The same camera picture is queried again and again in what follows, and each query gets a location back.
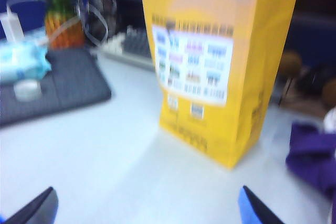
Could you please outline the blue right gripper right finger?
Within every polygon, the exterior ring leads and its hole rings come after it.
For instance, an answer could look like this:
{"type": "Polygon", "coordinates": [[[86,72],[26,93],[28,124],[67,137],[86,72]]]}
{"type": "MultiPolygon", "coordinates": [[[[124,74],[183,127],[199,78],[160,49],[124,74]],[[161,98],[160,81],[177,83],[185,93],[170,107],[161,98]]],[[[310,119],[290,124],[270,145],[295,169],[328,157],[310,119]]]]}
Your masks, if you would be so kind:
{"type": "Polygon", "coordinates": [[[242,223],[284,224],[247,186],[239,192],[238,205],[242,223]]]}

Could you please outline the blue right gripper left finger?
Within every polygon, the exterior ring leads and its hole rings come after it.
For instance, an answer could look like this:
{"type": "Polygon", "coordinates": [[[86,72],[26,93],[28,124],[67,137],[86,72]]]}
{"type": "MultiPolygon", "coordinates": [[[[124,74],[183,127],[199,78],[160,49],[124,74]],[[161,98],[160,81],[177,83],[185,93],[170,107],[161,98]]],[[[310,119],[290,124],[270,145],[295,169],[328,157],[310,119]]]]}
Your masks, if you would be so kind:
{"type": "Polygon", "coordinates": [[[18,212],[1,223],[55,223],[59,200],[53,187],[48,187],[18,212]]]}

